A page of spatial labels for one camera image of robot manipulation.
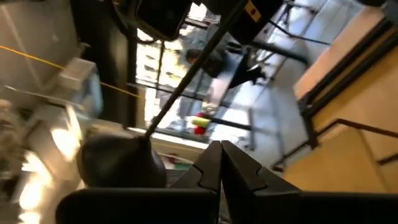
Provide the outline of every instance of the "yellow cable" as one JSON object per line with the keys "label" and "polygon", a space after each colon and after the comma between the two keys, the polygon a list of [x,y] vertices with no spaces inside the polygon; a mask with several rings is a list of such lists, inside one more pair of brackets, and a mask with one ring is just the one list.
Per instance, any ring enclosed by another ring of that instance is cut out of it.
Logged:
{"label": "yellow cable", "polygon": [[[21,55],[21,56],[25,56],[25,57],[27,57],[27,58],[31,58],[31,59],[36,60],[36,61],[40,61],[40,62],[46,63],[47,65],[51,65],[51,66],[57,67],[57,68],[62,69],[62,70],[65,70],[65,69],[66,69],[64,66],[57,65],[56,63],[50,62],[50,61],[45,60],[45,59],[42,59],[42,58],[35,57],[35,56],[33,56],[33,55],[25,54],[24,52],[20,52],[20,51],[18,51],[18,50],[11,49],[11,48],[6,47],[6,46],[3,46],[3,45],[0,45],[0,49],[8,50],[8,51],[13,52],[13,53],[15,53],[15,54],[19,54],[19,55]],[[123,89],[120,89],[120,88],[118,88],[118,87],[109,85],[109,84],[107,84],[107,83],[100,82],[100,84],[103,85],[103,86],[112,88],[112,89],[114,89],[114,90],[120,91],[120,92],[122,92],[122,93],[128,94],[128,95],[130,95],[130,96],[133,96],[133,97],[136,97],[136,98],[140,98],[140,99],[144,99],[144,97],[142,97],[142,96],[135,95],[135,94],[133,94],[133,93],[130,93],[130,92],[126,91],[126,90],[123,90]],[[184,151],[190,151],[190,152],[195,152],[195,153],[199,153],[199,154],[201,153],[200,151],[193,150],[193,149],[186,149],[186,148],[184,148],[184,147],[171,146],[171,145],[168,145],[168,144],[159,144],[159,143],[154,143],[154,144],[156,144],[156,145],[158,145],[158,146],[172,147],[172,148],[175,148],[175,149],[181,149],[181,150],[184,150]]]}

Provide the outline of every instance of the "yellow sticker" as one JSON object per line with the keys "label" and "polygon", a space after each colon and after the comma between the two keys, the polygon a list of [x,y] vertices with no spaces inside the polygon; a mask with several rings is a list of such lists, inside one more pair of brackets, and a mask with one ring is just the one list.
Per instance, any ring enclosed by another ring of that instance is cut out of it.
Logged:
{"label": "yellow sticker", "polygon": [[244,7],[244,9],[246,10],[246,12],[249,14],[249,16],[251,17],[251,19],[254,22],[258,22],[261,18],[261,14],[260,12],[257,10],[257,8],[255,7],[255,5],[253,4],[253,2],[251,2],[249,0],[249,2],[246,4],[246,6]]}

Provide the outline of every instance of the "floor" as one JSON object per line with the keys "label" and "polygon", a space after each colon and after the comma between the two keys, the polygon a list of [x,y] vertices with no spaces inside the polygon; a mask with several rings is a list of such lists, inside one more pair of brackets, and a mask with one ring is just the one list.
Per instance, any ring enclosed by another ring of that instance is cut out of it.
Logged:
{"label": "floor", "polygon": [[[297,0],[296,2],[312,6],[318,13],[313,16],[306,9],[291,10],[289,31],[329,43],[333,42],[362,8],[350,0]],[[269,42],[306,55],[311,63],[316,61],[328,47],[290,39],[277,30],[271,35]],[[307,138],[293,91],[294,83],[306,70],[305,66],[279,55],[272,56],[267,62],[271,63],[271,66],[265,67],[264,70],[274,76],[275,80],[265,87],[245,83],[236,94],[231,108],[223,116],[225,120],[248,124],[247,110],[241,108],[253,106],[253,116],[256,121],[254,124],[256,150],[247,150],[247,152],[264,166],[270,166],[281,157],[282,153],[289,152]],[[228,139],[241,147],[248,143],[247,131],[220,125],[215,131],[212,136],[214,140]],[[307,152],[302,151],[288,162],[298,159]]]}

